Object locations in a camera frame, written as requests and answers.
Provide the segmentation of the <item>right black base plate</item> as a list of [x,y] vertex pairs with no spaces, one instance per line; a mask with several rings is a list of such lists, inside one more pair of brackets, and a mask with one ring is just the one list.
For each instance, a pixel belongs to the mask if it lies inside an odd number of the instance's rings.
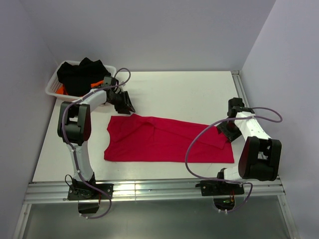
[[202,180],[195,187],[200,188],[202,196],[243,195],[245,192],[239,184],[214,180]]

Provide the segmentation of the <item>front aluminium rail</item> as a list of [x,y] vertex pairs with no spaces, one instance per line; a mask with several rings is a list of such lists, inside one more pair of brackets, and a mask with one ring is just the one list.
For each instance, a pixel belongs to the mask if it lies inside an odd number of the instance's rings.
[[[201,198],[201,189],[195,185],[197,179],[112,181],[113,202],[120,201],[158,201]],[[273,182],[251,181],[251,197],[281,196],[285,190],[280,179]],[[36,182],[29,184],[24,204],[78,203],[67,199],[69,187],[65,182]]]

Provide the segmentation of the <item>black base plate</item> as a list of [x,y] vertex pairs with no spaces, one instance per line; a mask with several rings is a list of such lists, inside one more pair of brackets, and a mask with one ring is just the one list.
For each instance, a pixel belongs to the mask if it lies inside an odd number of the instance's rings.
[[96,188],[106,193],[108,196],[105,196],[99,191],[96,191],[90,187],[88,188],[75,188],[71,186],[69,188],[67,200],[68,201],[78,201],[78,200],[107,200],[112,198],[114,184],[97,184]]
[[195,187],[200,188],[202,196],[243,195],[245,192],[239,184],[214,180],[202,180]]

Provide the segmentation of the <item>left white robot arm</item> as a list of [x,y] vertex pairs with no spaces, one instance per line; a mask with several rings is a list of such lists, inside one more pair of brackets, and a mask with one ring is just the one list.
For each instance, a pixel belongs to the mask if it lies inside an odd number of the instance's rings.
[[60,106],[57,133],[69,149],[74,175],[71,190],[91,199],[97,193],[95,174],[90,164],[88,140],[91,136],[91,112],[98,106],[112,104],[119,114],[135,112],[129,93],[115,90],[91,90],[73,102]]

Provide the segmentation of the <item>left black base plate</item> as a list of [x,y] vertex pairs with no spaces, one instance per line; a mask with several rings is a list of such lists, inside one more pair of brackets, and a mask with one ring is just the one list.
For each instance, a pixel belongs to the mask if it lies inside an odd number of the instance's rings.
[[107,200],[112,198],[114,184],[97,184],[96,188],[106,193],[108,196],[105,196],[99,191],[96,191],[90,187],[88,188],[75,188],[71,186],[69,188],[67,200],[68,201],[78,201],[78,200]]

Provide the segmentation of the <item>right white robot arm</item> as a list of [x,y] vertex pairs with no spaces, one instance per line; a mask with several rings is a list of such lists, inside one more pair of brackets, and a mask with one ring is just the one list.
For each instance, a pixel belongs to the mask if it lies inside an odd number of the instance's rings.
[[216,190],[227,194],[235,181],[256,179],[274,181],[278,176],[282,143],[271,138],[260,126],[258,117],[251,112],[239,112],[217,126],[219,133],[233,142],[242,136],[245,144],[238,161],[232,168],[221,169],[216,181]]

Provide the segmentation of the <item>black t shirt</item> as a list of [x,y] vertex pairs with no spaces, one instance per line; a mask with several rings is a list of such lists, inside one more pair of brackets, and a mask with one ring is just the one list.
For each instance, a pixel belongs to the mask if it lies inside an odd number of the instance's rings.
[[102,61],[91,61],[87,57],[78,65],[71,65],[65,62],[57,70],[57,78],[62,85],[69,85],[71,83],[96,83],[103,81],[106,76],[111,76],[111,72],[105,68]]

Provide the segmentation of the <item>orange t shirt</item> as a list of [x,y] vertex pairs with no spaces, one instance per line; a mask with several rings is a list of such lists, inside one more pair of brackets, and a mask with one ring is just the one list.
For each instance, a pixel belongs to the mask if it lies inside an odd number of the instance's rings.
[[81,97],[85,94],[89,93],[91,89],[101,86],[103,81],[99,81],[96,83],[71,83],[69,85],[63,84],[56,91],[57,94],[60,95],[68,95],[74,97]]

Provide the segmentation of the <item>red t shirt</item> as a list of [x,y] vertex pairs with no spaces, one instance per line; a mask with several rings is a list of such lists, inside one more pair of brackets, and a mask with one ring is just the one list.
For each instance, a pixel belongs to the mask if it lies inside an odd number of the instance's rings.
[[107,127],[110,136],[104,159],[112,162],[234,163],[231,143],[216,127],[210,128],[190,147],[206,128],[205,124],[143,117],[112,116]]

